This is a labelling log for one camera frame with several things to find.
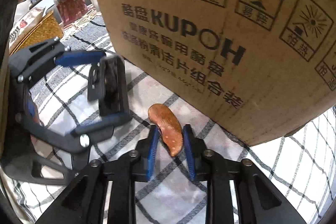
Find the brown wooden scraper piece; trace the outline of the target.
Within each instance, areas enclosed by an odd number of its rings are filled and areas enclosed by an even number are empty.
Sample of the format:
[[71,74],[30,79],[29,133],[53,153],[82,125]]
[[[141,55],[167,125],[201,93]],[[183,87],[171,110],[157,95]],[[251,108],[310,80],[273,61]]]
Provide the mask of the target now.
[[182,128],[177,117],[167,106],[160,103],[150,106],[148,116],[159,127],[170,156],[176,157],[183,147]]

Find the black phone clamp mount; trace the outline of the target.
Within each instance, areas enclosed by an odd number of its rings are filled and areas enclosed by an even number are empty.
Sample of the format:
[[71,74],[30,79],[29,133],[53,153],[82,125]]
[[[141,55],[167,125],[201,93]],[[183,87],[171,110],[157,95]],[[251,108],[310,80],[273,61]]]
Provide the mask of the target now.
[[97,101],[99,114],[106,117],[129,114],[124,60],[120,55],[101,58],[91,66],[88,76],[89,102]]

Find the yellow woven basket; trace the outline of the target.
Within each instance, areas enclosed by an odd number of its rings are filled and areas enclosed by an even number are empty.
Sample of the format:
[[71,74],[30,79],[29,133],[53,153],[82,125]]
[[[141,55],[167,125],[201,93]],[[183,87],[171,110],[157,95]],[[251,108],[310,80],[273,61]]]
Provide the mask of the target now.
[[61,39],[63,31],[54,16],[54,12],[50,11],[20,42],[14,43],[13,46],[9,47],[9,53],[12,55],[23,48],[55,38],[56,36]]

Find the patterned tissue box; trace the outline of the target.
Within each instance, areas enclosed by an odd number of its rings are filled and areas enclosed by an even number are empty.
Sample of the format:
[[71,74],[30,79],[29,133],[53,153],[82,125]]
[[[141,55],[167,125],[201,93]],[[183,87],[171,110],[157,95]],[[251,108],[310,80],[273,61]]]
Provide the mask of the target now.
[[42,20],[44,11],[45,9],[33,8],[14,24],[8,38],[10,52]]

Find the brown cardboard box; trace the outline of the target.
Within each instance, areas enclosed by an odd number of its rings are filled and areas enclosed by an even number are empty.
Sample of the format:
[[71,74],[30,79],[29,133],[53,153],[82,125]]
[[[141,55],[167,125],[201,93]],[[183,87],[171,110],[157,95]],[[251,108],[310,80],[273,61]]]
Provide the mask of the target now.
[[98,0],[115,50],[247,145],[335,105],[335,0]]

